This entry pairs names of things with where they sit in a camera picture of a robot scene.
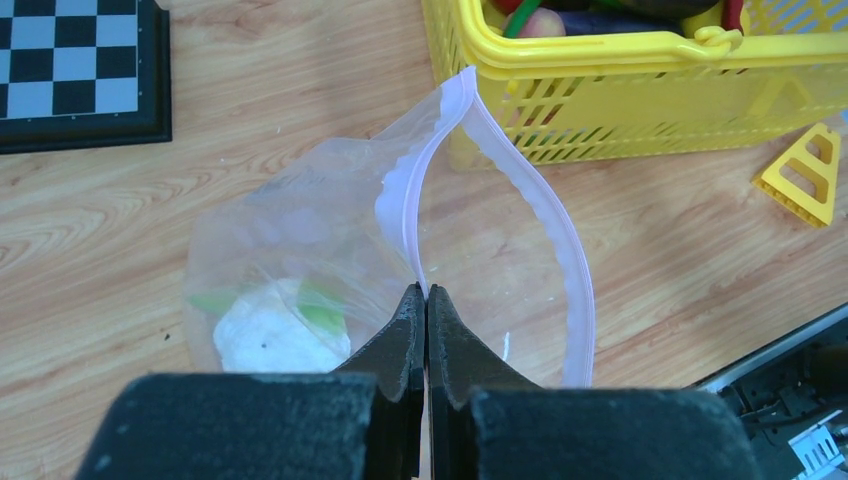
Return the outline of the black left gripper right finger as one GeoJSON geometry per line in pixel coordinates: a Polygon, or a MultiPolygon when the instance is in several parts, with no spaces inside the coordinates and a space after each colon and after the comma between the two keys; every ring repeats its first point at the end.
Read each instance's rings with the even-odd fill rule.
{"type": "Polygon", "coordinates": [[[740,420],[693,389],[545,389],[427,302],[431,472],[437,479],[758,479],[740,420]]]}

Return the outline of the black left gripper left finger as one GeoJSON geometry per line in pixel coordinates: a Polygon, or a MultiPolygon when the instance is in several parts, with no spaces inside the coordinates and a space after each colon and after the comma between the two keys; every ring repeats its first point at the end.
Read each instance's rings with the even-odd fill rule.
{"type": "Polygon", "coordinates": [[[326,374],[177,374],[129,383],[81,479],[411,479],[419,473],[426,301],[326,374]]]}

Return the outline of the white green toy cauliflower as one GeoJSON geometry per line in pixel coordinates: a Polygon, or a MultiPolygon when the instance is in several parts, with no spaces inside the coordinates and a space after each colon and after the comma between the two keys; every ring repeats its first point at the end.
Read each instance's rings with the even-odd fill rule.
{"type": "Polygon", "coordinates": [[[229,373],[325,373],[352,354],[340,301],[294,278],[195,293],[211,345],[229,373]]]}

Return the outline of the clear zip top bag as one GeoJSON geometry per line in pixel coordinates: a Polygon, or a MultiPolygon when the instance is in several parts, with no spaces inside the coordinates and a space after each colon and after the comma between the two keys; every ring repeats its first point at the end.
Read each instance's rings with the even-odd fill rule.
{"type": "Polygon", "coordinates": [[[408,286],[437,285],[531,381],[592,382],[596,309],[583,246],[558,195],[486,108],[472,67],[373,138],[325,140],[199,216],[184,290],[198,369],[224,372],[212,322],[188,297],[280,278],[341,302],[350,357],[408,286]]]}

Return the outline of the yellow plastic basket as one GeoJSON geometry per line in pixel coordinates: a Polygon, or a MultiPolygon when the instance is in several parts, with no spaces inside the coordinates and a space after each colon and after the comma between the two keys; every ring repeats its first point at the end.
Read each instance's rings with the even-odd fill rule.
{"type": "Polygon", "coordinates": [[[847,107],[847,5],[749,1],[742,33],[506,39],[486,1],[422,5],[437,82],[468,66],[505,135],[549,164],[748,147],[847,107]]]}

